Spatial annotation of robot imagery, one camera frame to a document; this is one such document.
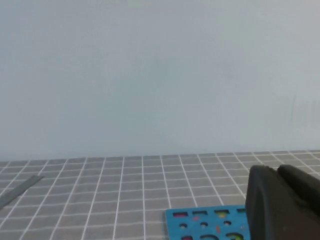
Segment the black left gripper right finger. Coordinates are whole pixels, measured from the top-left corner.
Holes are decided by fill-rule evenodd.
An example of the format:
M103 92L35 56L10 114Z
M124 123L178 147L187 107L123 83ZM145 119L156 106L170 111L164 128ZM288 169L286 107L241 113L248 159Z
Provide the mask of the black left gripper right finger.
M303 170L282 164L277 173L293 191L295 202L303 216L295 222L298 233L303 240L318 240L320 238L320 180Z

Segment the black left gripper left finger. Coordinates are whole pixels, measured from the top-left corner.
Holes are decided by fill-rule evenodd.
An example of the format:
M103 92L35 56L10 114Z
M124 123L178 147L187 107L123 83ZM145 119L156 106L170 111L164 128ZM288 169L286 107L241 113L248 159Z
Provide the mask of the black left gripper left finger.
M303 240L304 201L272 168L250 168L245 209L252 240Z

